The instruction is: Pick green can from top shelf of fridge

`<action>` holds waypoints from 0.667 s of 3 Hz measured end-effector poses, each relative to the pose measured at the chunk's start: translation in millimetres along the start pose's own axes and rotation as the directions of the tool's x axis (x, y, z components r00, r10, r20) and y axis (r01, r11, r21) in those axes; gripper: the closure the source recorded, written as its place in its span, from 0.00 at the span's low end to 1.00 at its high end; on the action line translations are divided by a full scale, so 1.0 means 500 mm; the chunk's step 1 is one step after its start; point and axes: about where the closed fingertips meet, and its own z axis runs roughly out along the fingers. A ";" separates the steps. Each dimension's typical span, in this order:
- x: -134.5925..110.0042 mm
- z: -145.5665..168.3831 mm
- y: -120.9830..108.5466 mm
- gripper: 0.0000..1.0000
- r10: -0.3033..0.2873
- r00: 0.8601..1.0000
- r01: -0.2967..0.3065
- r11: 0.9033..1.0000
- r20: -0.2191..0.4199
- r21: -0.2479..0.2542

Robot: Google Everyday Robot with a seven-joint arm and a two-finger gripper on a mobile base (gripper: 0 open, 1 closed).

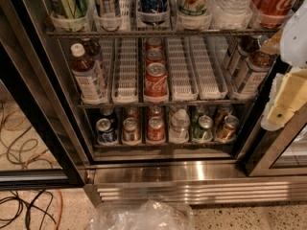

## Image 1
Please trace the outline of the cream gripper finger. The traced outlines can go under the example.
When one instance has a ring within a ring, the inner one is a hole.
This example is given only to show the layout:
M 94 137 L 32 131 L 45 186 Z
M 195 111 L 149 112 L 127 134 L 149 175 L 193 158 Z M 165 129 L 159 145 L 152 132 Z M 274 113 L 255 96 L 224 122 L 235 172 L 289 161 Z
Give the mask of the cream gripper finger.
M 307 103 L 307 69 L 294 68 L 287 74 L 277 74 L 263 111 L 261 128 L 276 131 L 284 127 Z
M 283 30 L 280 29 L 276 34 L 274 34 L 270 39 L 267 39 L 262 46 L 260 51 L 268 55 L 279 55 L 280 54 L 280 41 Z

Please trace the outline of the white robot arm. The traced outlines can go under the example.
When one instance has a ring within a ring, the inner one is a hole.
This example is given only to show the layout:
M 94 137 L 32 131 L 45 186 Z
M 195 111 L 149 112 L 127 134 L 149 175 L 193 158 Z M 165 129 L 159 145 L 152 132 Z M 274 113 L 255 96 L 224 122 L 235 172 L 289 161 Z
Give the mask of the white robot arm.
M 286 23 L 279 49 L 281 60 L 292 69 L 277 74 L 272 82 L 261 120 L 261 127 L 268 131 L 285 126 L 307 103 L 307 0 Z

